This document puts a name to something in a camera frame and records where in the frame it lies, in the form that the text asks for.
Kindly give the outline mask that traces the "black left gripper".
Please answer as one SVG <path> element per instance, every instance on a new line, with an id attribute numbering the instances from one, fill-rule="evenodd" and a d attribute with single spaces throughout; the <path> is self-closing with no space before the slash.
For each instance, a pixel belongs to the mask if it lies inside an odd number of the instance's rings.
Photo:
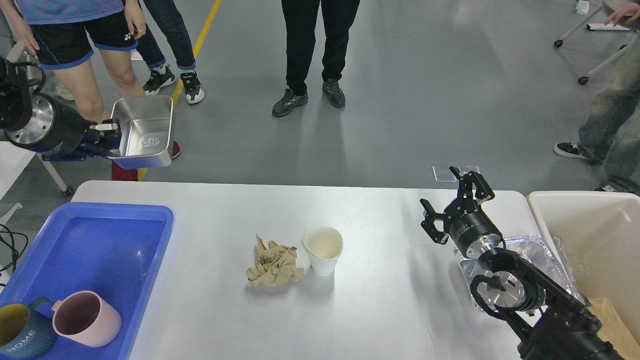
<path id="1" fill-rule="evenodd" d="M 103 137 L 91 142 L 91 137 L 86 137 L 91 129 Z M 50 162 L 107 158 L 122 140 L 118 119 L 90 124 L 73 107 L 46 94 L 34 94 L 30 101 L 5 96 L 5 137 L 14 146 L 41 153 Z"/>

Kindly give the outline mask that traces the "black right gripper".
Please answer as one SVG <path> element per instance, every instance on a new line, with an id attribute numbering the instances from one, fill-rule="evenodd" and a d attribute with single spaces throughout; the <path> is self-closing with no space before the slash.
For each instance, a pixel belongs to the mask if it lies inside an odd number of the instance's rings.
<path id="1" fill-rule="evenodd" d="M 429 200 L 421 198 L 423 221 L 420 225 L 435 244 L 445 245 L 450 237 L 465 258 L 478 259 L 503 241 L 502 232 L 481 207 L 496 196 L 477 171 L 464 172 L 455 166 L 449 170 L 458 180 L 457 196 L 444 213 L 436 212 Z M 435 221 L 443 222 L 444 231 L 436 228 Z"/>

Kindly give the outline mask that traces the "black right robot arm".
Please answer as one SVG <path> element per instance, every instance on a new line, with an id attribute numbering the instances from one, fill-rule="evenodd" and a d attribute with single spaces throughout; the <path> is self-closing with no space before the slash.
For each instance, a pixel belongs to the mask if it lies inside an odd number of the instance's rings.
<path id="1" fill-rule="evenodd" d="M 421 226 L 434 243 L 452 240 L 480 272 L 470 294 L 489 316 L 505 321 L 519 338 L 523 360 L 619 360 L 598 336 L 602 324 L 573 294 L 530 259 L 509 249 L 502 232 L 482 209 L 495 194 L 482 174 L 449 170 L 457 178 L 455 198 L 438 213 L 426 199 Z"/>

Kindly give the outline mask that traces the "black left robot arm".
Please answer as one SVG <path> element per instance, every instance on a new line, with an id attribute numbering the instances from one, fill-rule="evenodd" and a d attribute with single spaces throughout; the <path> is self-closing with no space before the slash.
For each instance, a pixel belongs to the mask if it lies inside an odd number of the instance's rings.
<path id="1" fill-rule="evenodd" d="M 117 119 L 98 124 L 85 120 L 77 109 L 41 92 L 46 76 L 29 79 L 33 62 L 1 59 L 1 140 L 41 155 L 50 162 L 107 158 L 121 145 Z"/>

